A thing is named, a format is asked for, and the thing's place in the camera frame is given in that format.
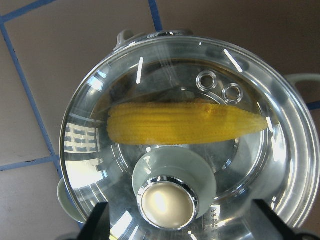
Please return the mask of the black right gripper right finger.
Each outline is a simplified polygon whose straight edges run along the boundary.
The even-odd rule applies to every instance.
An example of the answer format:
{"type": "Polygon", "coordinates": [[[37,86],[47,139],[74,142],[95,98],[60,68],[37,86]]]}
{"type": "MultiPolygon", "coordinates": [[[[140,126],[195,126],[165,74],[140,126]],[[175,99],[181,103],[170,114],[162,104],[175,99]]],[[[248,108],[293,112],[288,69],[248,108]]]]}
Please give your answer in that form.
{"type": "Polygon", "coordinates": [[[251,202],[251,233],[255,240],[299,240],[290,229],[261,199],[251,202]]]}

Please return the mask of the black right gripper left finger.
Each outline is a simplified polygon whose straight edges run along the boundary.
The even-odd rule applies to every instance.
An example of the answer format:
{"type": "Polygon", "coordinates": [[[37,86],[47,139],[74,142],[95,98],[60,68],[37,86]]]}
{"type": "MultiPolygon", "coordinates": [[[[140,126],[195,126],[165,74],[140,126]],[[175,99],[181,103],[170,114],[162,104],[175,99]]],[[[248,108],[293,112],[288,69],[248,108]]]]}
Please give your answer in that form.
{"type": "Polygon", "coordinates": [[[111,235],[108,202],[97,203],[77,236],[78,240],[109,240],[111,235]]]}

